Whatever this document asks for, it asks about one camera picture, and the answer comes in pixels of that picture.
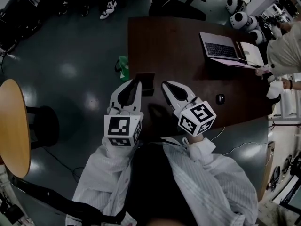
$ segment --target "dark brown table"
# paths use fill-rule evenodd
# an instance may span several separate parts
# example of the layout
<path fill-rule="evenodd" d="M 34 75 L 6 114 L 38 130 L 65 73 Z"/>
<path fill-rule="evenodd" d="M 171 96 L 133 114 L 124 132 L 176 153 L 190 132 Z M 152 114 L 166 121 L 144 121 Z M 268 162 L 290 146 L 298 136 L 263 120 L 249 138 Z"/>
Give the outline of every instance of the dark brown table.
<path fill-rule="evenodd" d="M 266 98 L 268 84 L 254 70 L 221 65 L 205 58 L 199 32 L 232 38 L 234 43 L 254 40 L 247 33 L 219 24 L 174 17 L 139 17 L 128 21 L 130 78 L 137 73 L 155 73 L 154 94 L 142 97 L 144 113 L 142 137 L 178 134 L 172 122 L 173 110 L 161 92 L 162 81 L 189 86 L 208 101 L 217 118 L 212 128 L 220 128 L 272 113 Z M 216 95 L 224 94 L 218 105 Z"/>

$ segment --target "white cable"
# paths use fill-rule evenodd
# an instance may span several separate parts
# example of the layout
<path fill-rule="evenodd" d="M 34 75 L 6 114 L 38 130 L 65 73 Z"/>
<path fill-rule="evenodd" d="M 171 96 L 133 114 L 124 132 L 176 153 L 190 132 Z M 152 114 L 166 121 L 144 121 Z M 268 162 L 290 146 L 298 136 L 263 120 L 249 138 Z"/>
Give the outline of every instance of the white cable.
<path fill-rule="evenodd" d="M 186 147 L 189 146 L 189 141 L 188 141 L 188 139 L 187 139 L 186 137 L 183 137 L 183 138 L 182 138 L 182 142 L 183 142 L 183 145 L 184 145 L 184 146 L 186 146 Z"/>
<path fill-rule="evenodd" d="M 220 134 L 225 130 L 225 128 L 226 128 L 226 127 L 224 127 L 224 128 L 222 129 L 222 131 L 221 131 L 215 138 L 211 139 L 211 141 L 213 141 L 214 139 L 218 138 L 218 137 L 220 136 Z"/>
<path fill-rule="evenodd" d="M 269 160 L 268 160 L 267 164 L 264 165 L 264 167 L 266 167 L 268 165 L 268 163 L 270 162 L 271 159 L 272 159 L 272 154 L 269 155 Z"/>
<path fill-rule="evenodd" d="M 243 144 L 241 144 L 240 146 L 238 146 L 238 147 L 234 147 L 231 151 L 229 151 L 228 153 L 225 153 L 225 154 L 223 154 L 223 156 L 224 155 L 228 155 L 228 154 L 230 154 L 231 152 L 233 152 L 235 149 L 238 149 L 238 148 L 241 148 L 243 145 L 245 145 L 245 144 L 257 144 L 257 145 L 265 145 L 265 144 L 268 144 L 268 143 L 263 143 L 263 144 L 259 144 L 259 143 L 257 143 L 257 142 L 246 142 L 246 143 L 243 143 Z"/>
<path fill-rule="evenodd" d="M 240 58 L 240 57 L 239 57 L 239 59 L 241 59 L 241 60 L 244 60 L 244 61 L 246 61 L 247 63 L 252 63 L 252 65 L 259 66 L 259 67 L 262 67 L 261 65 L 257 65 L 257 64 L 255 64 L 253 61 L 245 60 L 245 59 L 243 59 L 243 58 Z"/>

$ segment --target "round wooden table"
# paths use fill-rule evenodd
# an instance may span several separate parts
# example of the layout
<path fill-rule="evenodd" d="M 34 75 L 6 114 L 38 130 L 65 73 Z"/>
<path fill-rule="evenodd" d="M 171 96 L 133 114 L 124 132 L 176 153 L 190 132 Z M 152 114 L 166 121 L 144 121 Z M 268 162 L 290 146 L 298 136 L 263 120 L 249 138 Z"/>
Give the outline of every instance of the round wooden table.
<path fill-rule="evenodd" d="M 17 177 L 27 175 L 31 162 L 31 140 L 23 94 L 14 80 L 0 87 L 0 155 Z"/>
<path fill-rule="evenodd" d="M 33 124 L 27 114 L 35 114 Z M 31 142 L 30 130 L 37 141 Z M 27 175 L 31 163 L 31 150 L 53 146 L 59 138 L 57 116 L 50 107 L 26 107 L 18 84 L 6 80 L 0 87 L 0 155 L 7 168 L 17 177 Z"/>

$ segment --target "laptop keyboard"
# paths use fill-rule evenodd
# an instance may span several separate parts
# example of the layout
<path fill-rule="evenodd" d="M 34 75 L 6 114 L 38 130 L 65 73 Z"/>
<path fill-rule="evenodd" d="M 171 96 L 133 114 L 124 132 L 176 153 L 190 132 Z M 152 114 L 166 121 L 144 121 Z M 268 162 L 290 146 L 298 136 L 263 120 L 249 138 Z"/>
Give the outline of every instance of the laptop keyboard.
<path fill-rule="evenodd" d="M 205 44 L 206 44 L 208 55 L 237 58 L 235 49 L 231 46 L 215 44 L 215 43 L 205 43 Z"/>

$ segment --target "sneaker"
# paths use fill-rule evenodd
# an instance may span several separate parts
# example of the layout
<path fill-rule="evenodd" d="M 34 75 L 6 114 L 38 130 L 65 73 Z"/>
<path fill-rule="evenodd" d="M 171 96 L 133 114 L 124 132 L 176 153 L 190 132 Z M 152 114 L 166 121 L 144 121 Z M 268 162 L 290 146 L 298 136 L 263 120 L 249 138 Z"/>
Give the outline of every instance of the sneaker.
<path fill-rule="evenodd" d="M 64 2 L 63 5 L 60 8 L 60 11 L 58 12 L 59 15 L 63 15 L 67 12 L 68 9 L 68 2 Z"/>
<path fill-rule="evenodd" d="M 114 12 L 116 5 L 117 5 L 116 1 L 109 2 L 106 10 L 107 14 L 111 14 L 112 12 Z"/>
<path fill-rule="evenodd" d="M 100 19 L 101 19 L 101 20 L 104 20 L 104 19 L 106 19 L 108 16 L 109 16 L 109 14 L 107 14 L 106 12 L 103 12 L 103 13 L 100 15 Z"/>
<path fill-rule="evenodd" d="M 88 5 L 83 6 L 81 9 L 81 15 L 83 17 L 86 17 L 89 14 L 89 9 L 90 9 L 90 6 L 88 6 Z"/>

